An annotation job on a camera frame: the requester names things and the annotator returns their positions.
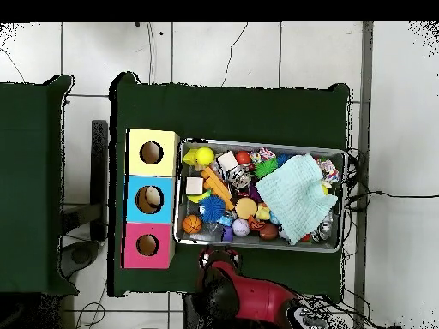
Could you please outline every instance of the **stacked boxes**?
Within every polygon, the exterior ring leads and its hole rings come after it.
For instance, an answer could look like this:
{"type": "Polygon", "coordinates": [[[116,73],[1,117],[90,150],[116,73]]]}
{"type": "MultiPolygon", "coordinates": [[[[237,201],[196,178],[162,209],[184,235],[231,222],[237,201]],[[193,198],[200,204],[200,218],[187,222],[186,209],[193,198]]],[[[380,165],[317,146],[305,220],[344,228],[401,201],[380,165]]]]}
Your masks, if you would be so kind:
{"type": "Polygon", "coordinates": [[[178,142],[172,131],[127,129],[123,268],[166,269],[171,263],[178,142]]]}

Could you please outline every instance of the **yellow box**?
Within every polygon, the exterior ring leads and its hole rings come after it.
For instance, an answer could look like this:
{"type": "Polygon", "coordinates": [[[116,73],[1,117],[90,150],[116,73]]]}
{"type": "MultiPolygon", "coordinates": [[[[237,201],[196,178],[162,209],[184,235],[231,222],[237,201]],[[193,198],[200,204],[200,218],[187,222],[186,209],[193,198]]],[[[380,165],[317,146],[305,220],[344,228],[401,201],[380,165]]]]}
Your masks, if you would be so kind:
{"type": "Polygon", "coordinates": [[[179,137],[173,131],[130,129],[131,176],[175,176],[179,137]]]}

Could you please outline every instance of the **yellow ball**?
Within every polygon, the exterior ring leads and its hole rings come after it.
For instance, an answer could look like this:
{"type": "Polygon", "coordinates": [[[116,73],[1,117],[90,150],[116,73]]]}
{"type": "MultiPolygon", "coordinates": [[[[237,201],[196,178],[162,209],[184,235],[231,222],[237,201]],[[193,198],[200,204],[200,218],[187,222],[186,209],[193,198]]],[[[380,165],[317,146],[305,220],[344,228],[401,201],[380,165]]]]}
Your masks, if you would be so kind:
{"type": "Polygon", "coordinates": [[[199,165],[207,166],[213,162],[215,155],[210,147],[200,147],[196,152],[196,162],[199,165]]]}

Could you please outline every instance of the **gray plastic bin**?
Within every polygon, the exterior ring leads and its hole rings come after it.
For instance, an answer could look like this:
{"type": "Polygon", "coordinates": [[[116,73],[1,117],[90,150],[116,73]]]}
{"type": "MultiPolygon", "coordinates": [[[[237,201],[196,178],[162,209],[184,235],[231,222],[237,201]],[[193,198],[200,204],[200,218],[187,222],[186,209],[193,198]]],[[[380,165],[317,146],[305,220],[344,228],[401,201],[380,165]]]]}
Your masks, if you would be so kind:
{"type": "Polygon", "coordinates": [[[265,248],[265,249],[279,249],[279,250],[297,250],[321,253],[336,252],[342,243],[343,238],[343,224],[344,224],[344,199],[346,197],[346,174],[347,174],[347,154],[342,150],[322,149],[318,147],[290,147],[284,145],[270,145],[270,144],[256,144],[236,141],[196,141],[193,139],[185,139],[180,141],[179,146],[179,170],[180,178],[177,181],[176,203],[175,203],[175,223],[174,223],[174,238],[179,243],[188,244],[213,244],[213,245],[230,245],[231,247],[244,248],[265,248]],[[290,155],[310,153],[315,157],[326,157],[330,159],[334,166],[340,173],[340,181],[333,184],[329,190],[331,194],[336,194],[339,199],[334,206],[334,221],[331,237],[324,242],[298,242],[296,245],[290,245],[286,240],[277,237],[272,241],[262,240],[257,232],[251,231],[246,237],[233,237],[232,242],[222,242],[222,226],[218,225],[216,228],[204,224],[200,233],[196,235],[189,235],[183,230],[183,220],[189,214],[197,214],[198,207],[196,203],[192,203],[184,193],[184,178],[187,176],[201,176],[200,171],[196,171],[193,166],[189,166],[182,161],[183,156],[191,148],[210,147],[215,154],[223,153],[228,150],[238,152],[240,150],[254,151],[260,147],[266,147],[274,153],[286,153],[290,155]]]}

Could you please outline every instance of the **white block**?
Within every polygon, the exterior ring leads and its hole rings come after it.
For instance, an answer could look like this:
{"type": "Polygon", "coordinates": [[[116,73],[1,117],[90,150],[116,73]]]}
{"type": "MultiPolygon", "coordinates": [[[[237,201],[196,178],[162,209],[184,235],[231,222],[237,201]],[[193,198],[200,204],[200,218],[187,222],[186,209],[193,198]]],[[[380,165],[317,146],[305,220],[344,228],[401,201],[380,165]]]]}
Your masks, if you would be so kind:
{"type": "Polygon", "coordinates": [[[218,157],[218,163],[223,171],[229,171],[238,166],[238,162],[232,152],[227,152],[218,157]]]}
{"type": "Polygon", "coordinates": [[[202,194],[204,179],[198,176],[186,178],[186,194],[202,194]]]}

